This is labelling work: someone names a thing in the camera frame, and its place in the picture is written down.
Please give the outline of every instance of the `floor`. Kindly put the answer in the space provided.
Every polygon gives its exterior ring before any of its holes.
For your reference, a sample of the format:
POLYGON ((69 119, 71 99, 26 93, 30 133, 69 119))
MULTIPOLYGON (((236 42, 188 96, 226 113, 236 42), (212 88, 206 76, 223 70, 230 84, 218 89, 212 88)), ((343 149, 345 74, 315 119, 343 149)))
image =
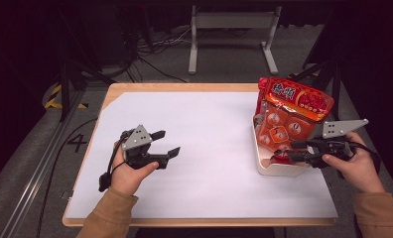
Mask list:
MULTIPOLYGON (((278 76, 286 77, 302 70, 301 66, 321 30, 322 26, 290 26, 277 30, 272 53, 279 69, 278 76)), ((265 37, 266 33, 259 30, 207 31, 198 38, 195 75, 188 74, 189 37, 159 54, 142 56, 145 61, 134 61, 130 74, 134 81, 144 83, 183 83, 183 80, 257 82, 259 77, 271 75, 260 49, 260 42, 265 37)), ((117 69, 116 66, 107 66, 104 73, 117 69)), ((132 83, 126 72, 114 79, 132 83)), ((44 104, 54 87, 50 87, 44 95, 44 104)), ((62 218, 107 88, 104 83, 90 81, 86 91, 71 91, 71 100, 87 105, 86 108, 76 108, 75 105, 64 123, 60 122, 60 109, 48 108, 46 115, 20 145, 0 175, 0 237, 74 237, 77 234, 79 228, 65 227, 62 218), (36 186, 29 190, 27 203, 19 204, 32 179, 37 182, 36 186)), ((343 86, 339 117, 341 120, 359 119, 343 86)), ((366 130, 367 126, 358 132, 373 148, 366 130)), ((336 224, 327 227, 275 227, 275 237, 285 237, 285 233, 291 238, 356 237, 352 221, 353 189, 337 177, 335 170, 326 168, 323 174, 338 212, 336 224)), ((393 180, 384 166, 380 177, 387 190, 393 193, 393 180)), ((132 227, 128 237, 134 237, 135 232, 136 228, 132 227)))

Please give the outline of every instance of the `sleeve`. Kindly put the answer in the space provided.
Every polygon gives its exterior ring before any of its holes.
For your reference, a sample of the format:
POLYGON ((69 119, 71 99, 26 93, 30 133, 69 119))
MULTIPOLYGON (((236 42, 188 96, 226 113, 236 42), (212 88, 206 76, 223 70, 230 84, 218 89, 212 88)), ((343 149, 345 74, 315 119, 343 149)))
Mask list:
POLYGON ((390 193, 358 193, 354 213, 364 238, 393 237, 393 197, 390 193))
POLYGON ((131 222, 131 210, 137 201, 138 197, 124 195, 110 187, 85 218, 84 225, 76 237, 125 238, 131 222))

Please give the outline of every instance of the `red item in bin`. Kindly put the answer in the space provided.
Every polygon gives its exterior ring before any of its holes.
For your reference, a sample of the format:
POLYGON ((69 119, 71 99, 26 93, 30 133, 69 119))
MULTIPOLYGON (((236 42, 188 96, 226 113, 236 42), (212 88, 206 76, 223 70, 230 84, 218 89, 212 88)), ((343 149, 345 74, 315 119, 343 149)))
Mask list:
POLYGON ((273 152, 290 149, 291 141, 307 140, 333 106, 332 97, 298 82, 279 77, 262 77, 261 82, 267 109, 257 142, 273 152))

